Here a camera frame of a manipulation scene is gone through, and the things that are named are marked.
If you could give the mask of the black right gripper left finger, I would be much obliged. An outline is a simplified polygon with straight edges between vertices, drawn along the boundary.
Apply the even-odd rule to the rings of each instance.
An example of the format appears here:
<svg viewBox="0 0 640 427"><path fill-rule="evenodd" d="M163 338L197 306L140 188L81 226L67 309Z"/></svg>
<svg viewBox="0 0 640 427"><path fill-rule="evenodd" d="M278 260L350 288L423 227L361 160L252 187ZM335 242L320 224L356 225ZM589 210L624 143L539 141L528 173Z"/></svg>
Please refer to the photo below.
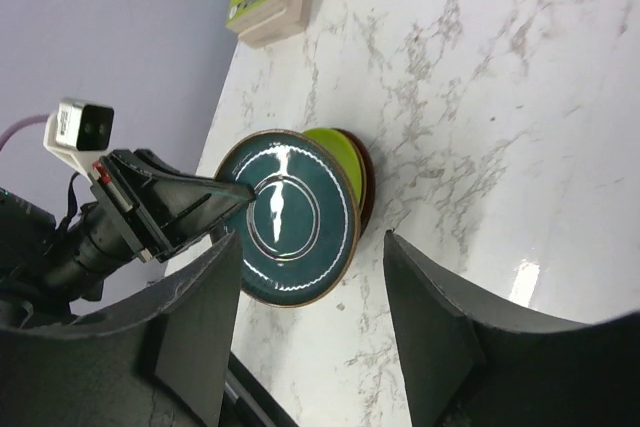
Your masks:
<svg viewBox="0 0 640 427"><path fill-rule="evenodd" d="M241 241L228 234L70 324L2 328L2 425L217 425L241 267Z"/></svg>

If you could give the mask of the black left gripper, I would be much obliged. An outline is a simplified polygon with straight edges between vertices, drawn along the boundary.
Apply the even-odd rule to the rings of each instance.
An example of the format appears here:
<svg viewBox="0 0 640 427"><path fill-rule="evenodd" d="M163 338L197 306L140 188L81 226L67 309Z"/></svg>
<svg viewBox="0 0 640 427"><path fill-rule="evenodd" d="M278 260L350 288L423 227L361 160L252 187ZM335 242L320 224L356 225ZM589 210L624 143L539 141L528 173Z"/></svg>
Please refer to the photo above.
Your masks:
<svg viewBox="0 0 640 427"><path fill-rule="evenodd" d="M133 259L166 262L216 230L255 195L246 184L186 174L149 149L114 150L89 168L94 201L67 191L67 213L1 194L1 324L43 325L97 301Z"/></svg>

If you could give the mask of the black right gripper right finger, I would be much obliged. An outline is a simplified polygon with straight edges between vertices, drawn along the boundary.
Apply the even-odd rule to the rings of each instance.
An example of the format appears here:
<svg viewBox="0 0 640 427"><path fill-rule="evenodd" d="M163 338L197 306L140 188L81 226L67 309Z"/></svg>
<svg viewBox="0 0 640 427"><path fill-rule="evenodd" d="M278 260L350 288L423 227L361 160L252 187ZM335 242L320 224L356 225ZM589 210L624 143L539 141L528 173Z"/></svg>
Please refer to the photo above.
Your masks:
<svg viewBox="0 0 640 427"><path fill-rule="evenodd" d="M415 426L635 426L639 316L581 324L499 297L394 232L384 277Z"/></svg>

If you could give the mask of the dark green plate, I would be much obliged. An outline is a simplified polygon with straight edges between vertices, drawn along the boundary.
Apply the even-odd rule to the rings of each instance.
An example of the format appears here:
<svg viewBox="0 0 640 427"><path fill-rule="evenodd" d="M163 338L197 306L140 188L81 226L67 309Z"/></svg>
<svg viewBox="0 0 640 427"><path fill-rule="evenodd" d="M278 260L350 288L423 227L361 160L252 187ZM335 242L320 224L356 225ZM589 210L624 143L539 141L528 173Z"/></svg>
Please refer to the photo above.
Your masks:
<svg viewBox="0 0 640 427"><path fill-rule="evenodd" d="M253 193L224 223L241 239L245 294L270 306L302 307L342 280L360 239L360 209L326 147L291 130L259 131L230 149L215 178Z"/></svg>

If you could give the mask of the lime green plate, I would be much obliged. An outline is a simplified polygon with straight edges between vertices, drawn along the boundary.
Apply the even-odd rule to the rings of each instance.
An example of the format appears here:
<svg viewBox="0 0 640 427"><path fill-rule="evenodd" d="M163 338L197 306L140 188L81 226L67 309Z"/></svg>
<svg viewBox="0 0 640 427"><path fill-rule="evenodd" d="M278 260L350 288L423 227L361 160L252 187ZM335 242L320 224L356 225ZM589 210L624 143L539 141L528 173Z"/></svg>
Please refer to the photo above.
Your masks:
<svg viewBox="0 0 640 427"><path fill-rule="evenodd" d="M330 127L316 127L303 134L328 150L344 169L356 194L360 210L366 200L366 173L360 150L345 133Z"/></svg>

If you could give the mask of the red floral plate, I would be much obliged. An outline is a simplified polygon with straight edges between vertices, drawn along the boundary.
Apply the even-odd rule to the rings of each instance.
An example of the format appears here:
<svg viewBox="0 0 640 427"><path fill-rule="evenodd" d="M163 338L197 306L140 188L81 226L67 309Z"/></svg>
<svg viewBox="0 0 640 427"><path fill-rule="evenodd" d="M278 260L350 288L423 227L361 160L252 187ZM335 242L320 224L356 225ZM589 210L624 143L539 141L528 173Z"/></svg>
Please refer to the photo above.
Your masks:
<svg viewBox="0 0 640 427"><path fill-rule="evenodd" d="M360 159L360 165L363 175L363 189L360 202L360 236L363 236L371 220L376 200L375 170L369 151L367 150L363 142L355 134L348 130L340 129L340 132L344 134L357 149Z"/></svg>

